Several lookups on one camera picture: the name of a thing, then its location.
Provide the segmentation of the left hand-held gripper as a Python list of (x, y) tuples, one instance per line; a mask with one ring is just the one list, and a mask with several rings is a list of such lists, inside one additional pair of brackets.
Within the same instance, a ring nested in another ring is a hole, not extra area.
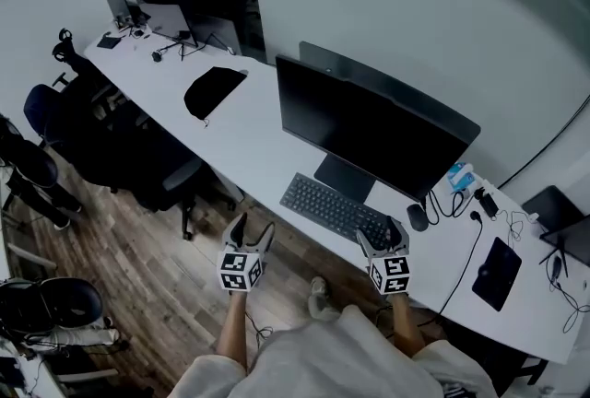
[(236, 216), (224, 229), (222, 241), (225, 247), (218, 253), (217, 274), (223, 290), (249, 293), (260, 280), (263, 260), (275, 236), (275, 224), (269, 223), (251, 245), (253, 251), (239, 250), (243, 245), (247, 214)]

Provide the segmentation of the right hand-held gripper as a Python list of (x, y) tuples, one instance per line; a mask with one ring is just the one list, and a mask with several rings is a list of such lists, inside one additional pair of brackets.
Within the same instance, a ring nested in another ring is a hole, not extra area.
[[(409, 235), (402, 224), (388, 216), (387, 226), (393, 254), (409, 254)], [(356, 240), (369, 259), (369, 277), (380, 295), (406, 293), (410, 281), (409, 256), (389, 255), (378, 257), (365, 233), (358, 228)]]

